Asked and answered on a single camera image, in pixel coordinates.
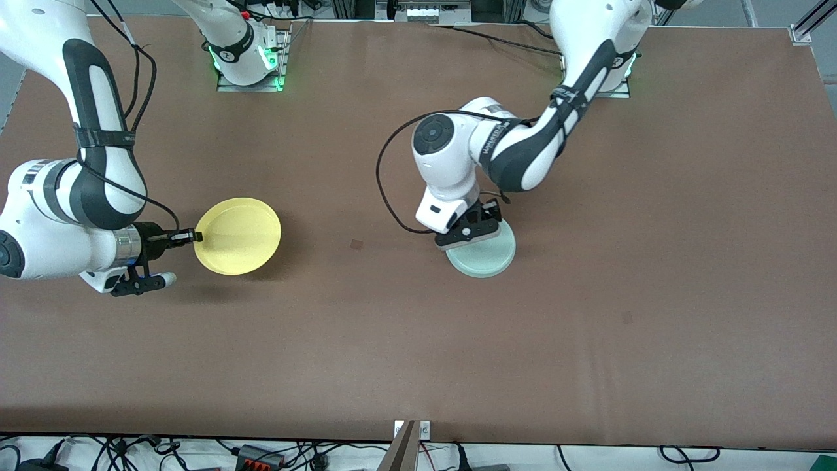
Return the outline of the pale green round plate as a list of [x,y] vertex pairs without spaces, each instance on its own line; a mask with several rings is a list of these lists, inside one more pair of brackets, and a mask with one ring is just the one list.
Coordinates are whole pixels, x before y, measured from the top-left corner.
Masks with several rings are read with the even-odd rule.
[[469,277],[485,279],[498,275],[511,265],[517,253],[515,234],[506,220],[500,221],[496,235],[445,251],[454,268]]

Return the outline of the yellow round plate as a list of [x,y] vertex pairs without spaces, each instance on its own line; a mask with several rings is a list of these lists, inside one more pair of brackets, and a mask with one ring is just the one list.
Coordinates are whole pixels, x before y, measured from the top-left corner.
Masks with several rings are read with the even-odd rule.
[[274,209],[251,198],[224,200],[198,221],[203,241],[194,252],[204,268],[221,275],[243,275],[257,270],[274,256],[282,226]]

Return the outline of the brown table cloth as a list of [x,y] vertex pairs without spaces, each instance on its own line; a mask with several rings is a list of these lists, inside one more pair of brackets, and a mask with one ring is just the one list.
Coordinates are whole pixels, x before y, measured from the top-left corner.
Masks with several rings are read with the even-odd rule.
[[386,212],[379,149],[476,97],[538,115],[554,57],[313,23],[284,92],[224,93],[190,19],[128,23],[159,67],[152,197],[189,226],[263,200],[281,244],[238,277],[170,251],[141,297],[0,279],[0,431],[837,448],[837,119],[785,30],[649,30],[473,279]]

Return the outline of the white connector block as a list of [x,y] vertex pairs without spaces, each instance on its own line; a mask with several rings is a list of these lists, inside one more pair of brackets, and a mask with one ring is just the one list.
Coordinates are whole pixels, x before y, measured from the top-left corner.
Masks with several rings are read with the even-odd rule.
[[466,24],[472,19],[471,0],[398,0],[394,19],[432,25]]

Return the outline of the black orange power strip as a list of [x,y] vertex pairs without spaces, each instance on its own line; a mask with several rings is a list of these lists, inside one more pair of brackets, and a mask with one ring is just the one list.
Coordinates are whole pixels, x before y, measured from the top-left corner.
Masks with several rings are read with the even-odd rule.
[[234,471],[281,471],[284,468],[284,454],[266,449],[243,445],[234,448],[237,457]]

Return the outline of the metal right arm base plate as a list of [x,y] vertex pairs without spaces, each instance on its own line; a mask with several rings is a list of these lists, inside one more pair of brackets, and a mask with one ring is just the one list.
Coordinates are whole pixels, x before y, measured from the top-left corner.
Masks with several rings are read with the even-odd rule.
[[243,56],[246,68],[243,72],[227,75],[222,66],[217,69],[219,92],[283,92],[290,53],[290,30],[275,31],[274,38],[261,39]]

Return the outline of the aluminium frame corner bracket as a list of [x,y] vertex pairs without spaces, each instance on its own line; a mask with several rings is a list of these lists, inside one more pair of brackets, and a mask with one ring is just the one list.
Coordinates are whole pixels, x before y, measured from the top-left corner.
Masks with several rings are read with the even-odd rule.
[[812,42],[813,31],[819,29],[835,12],[837,0],[818,0],[795,23],[789,26],[789,35],[794,45],[807,45]]

